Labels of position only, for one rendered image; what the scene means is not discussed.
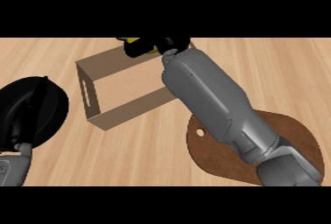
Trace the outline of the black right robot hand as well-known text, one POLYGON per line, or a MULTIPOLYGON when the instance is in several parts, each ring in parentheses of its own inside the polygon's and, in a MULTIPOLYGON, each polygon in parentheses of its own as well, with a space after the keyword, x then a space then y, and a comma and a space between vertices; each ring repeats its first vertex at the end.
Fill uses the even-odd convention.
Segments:
MULTIPOLYGON (((168 50, 176 49, 180 53, 189 47, 191 39, 189 38, 163 38, 163 37, 143 37, 151 38, 152 43, 158 47, 157 53, 164 54, 168 50)), ((126 44, 127 38, 118 38, 126 44)))

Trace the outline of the open cardboard box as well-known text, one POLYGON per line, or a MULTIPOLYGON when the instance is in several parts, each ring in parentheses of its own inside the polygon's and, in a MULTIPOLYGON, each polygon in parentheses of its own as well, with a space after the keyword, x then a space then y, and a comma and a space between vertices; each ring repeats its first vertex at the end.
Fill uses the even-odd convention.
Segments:
POLYGON ((155 52, 130 58, 123 45, 77 61, 86 117, 102 130, 176 99, 161 73, 161 55, 155 52))

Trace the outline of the yellow lemon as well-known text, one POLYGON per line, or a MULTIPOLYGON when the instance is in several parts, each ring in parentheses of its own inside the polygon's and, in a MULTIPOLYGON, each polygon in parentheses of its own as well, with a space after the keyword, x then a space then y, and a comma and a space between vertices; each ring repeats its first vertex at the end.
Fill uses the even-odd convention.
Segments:
POLYGON ((145 53, 155 53, 158 51, 158 47, 152 43, 151 38, 127 38, 124 50, 130 57, 137 57, 145 53))

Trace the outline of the brown wooden cutting board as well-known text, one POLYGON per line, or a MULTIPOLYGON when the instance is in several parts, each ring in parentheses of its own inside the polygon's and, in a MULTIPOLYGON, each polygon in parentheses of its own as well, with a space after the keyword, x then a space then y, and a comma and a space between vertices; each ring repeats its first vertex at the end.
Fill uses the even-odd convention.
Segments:
MULTIPOLYGON (((276 133, 300 150, 309 162, 325 175, 325 163, 316 138, 307 127, 288 115, 257 110, 259 115, 272 126, 276 133)), ((256 164, 247 164, 234 148, 226 143, 217 143, 201 122, 191 117, 186 144, 191 158, 200 168, 211 175, 262 185, 256 174, 256 164)))

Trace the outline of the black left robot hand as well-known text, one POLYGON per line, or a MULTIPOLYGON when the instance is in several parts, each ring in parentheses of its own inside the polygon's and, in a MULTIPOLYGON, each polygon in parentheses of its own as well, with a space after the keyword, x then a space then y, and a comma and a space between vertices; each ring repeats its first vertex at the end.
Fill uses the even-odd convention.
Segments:
MULTIPOLYGON (((36 92, 41 77, 25 77, 0 89, 0 151, 16 151, 21 144, 21 121, 25 117, 25 108, 36 92)), ((36 134, 33 147, 41 145, 58 133, 68 116, 68 95, 58 84, 44 82, 46 94, 37 111, 36 134)))

